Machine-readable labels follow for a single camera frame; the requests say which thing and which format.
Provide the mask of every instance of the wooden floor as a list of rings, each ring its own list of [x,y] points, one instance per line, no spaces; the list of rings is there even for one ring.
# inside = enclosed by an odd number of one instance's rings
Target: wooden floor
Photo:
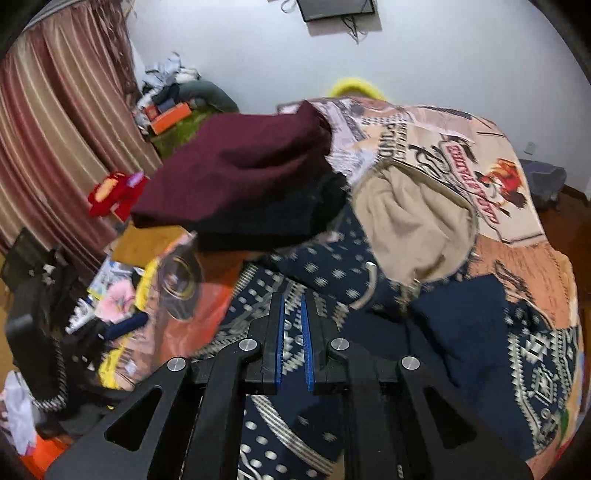
[[[4,257],[0,254],[0,267],[4,263]],[[12,353],[4,335],[4,323],[6,322],[6,309],[8,308],[8,291],[0,280],[0,390],[4,388],[6,375],[14,367],[12,366]]]
[[[579,303],[591,305],[591,207],[560,193],[559,210],[539,212],[540,221],[554,249],[573,264]]]

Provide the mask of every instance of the beige cloth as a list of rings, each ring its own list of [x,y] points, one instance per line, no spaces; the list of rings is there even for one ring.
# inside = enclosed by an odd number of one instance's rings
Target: beige cloth
[[[392,162],[367,173],[353,207],[385,275],[404,284],[452,275],[475,241],[476,218],[465,199]]]

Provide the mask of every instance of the white wall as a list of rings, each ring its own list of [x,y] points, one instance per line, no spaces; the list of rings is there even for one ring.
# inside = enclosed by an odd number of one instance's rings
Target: white wall
[[[243,112],[326,94],[360,76],[396,103],[432,103],[494,120],[518,156],[591,178],[591,85],[528,0],[378,0],[356,45],[339,20],[306,25],[281,0],[137,0],[128,18],[146,64],[177,51]],[[532,157],[522,151],[536,143]]]

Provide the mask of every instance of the dark red fabric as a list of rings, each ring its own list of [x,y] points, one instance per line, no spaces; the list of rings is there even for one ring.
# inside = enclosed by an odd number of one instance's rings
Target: dark red fabric
[[[303,102],[293,115],[223,113],[164,163],[132,209],[137,227],[209,218],[296,190],[330,173],[332,132]]]

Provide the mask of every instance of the black cloth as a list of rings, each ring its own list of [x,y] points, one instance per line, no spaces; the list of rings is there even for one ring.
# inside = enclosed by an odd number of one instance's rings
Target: black cloth
[[[198,233],[201,251],[269,251],[297,245],[326,230],[346,203],[346,185],[342,174],[330,173],[278,200],[235,206],[181,225]]]

